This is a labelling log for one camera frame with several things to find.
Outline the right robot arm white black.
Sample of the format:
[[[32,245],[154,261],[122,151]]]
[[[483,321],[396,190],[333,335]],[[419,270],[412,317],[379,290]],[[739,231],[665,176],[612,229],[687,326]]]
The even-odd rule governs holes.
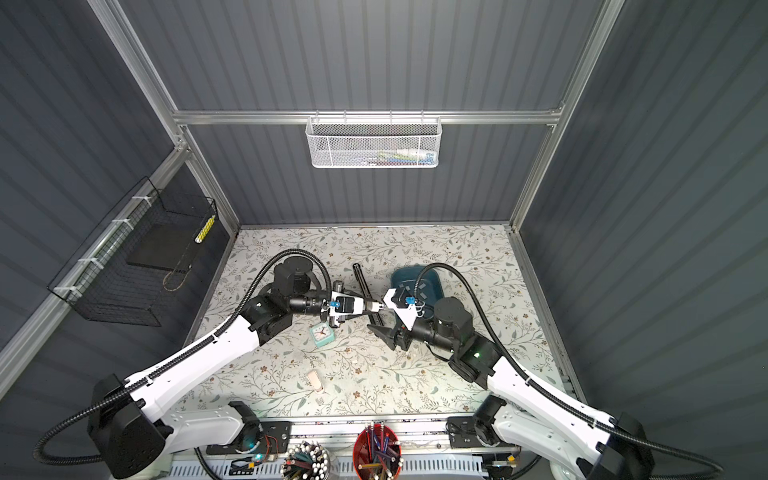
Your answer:
[[[655,454],[700,465],[684,479],[716,479],[724,469],[706,456],[647,439],[642,424],[595,409],[542,381],[523,367],[493,330],[476,294],[469,312],[455,297],[427,305],[419,289],[391,288],[364,301],[366,312],[383,309],[394,327],[374,327],[391,348],[410,341],[449,352],[449,367],[488,393],[473,416],[475,434],[487,446],[515,444],[577,479],[657,479]]]

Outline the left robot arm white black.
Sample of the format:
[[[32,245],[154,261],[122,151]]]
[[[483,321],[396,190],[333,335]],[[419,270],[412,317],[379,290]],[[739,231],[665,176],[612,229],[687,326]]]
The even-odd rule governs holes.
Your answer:
[[[94,388],[89,407],[42,435],[32,451],[48,466],[103,463],[127,479],[158,458],[208,445],[251,452],[261,445],[257,415],[242,401],[181,419],[173,406],[237,358],[291,326],[296,315],[339,323],[383,310],[384,303],[333,282],[324,263],[299,248],[283,250],[257,273],[234,312],[211,332],[124,380],[111,375]]]

